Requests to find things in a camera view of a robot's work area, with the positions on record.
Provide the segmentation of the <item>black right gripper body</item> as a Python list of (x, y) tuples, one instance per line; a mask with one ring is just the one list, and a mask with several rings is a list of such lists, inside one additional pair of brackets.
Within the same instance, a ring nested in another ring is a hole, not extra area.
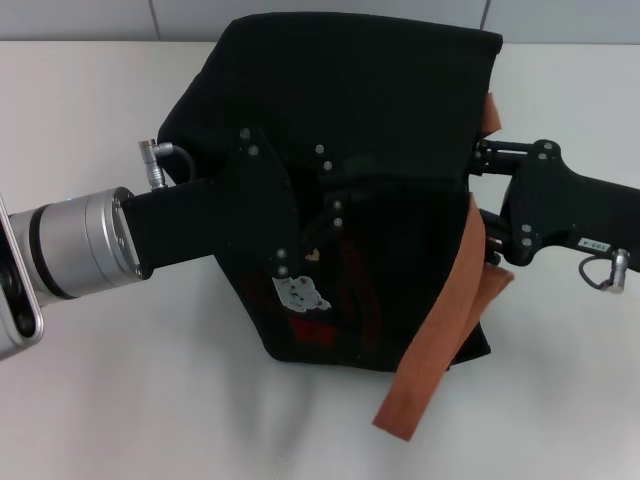
[(639, 270), (639, 191), (579, 175), (563, 161), (558, 144), (508, 144), (517, 153), (500, 216), (511, 227), (505, 259), (529, 265), (543, 248), (560, 246), (610, 259), (629, 253)]

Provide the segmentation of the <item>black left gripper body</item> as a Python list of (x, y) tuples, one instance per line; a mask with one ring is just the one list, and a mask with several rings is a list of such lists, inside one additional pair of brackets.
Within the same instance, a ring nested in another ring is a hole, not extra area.
[(263, 131), (237, 135), (219, 173), (122, 204), (141, 264), (158, 269), (213, 255), (270, 277), (296, 276), (301, 241), (285, 165)]

